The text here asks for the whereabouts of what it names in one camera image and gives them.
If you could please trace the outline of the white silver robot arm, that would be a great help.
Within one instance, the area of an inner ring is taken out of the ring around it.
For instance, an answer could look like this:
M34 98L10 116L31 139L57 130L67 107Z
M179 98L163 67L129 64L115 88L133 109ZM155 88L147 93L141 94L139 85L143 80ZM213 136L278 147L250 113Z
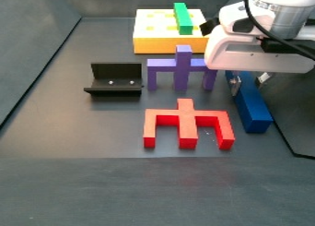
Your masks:
M225 6L217 18L199 27L209 37L205 62L231 72L231 91L243 81L239 73L305 74L315 68L315 0L243 0Z

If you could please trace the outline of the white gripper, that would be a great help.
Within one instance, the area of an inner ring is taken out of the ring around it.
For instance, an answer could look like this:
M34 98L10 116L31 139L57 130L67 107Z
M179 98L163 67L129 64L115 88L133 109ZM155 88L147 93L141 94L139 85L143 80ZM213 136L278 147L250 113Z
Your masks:
M261 88L275 73L309 72L315 61L300 54L266 53L261 48L262 32L253 27L250 32L235 32L234 24L247 19L245 3L225 6L219 11L219 25L210 34L205 52L205 63L210 69L265 72L257 77ZM237 96L242 79L230 80L231 95Z

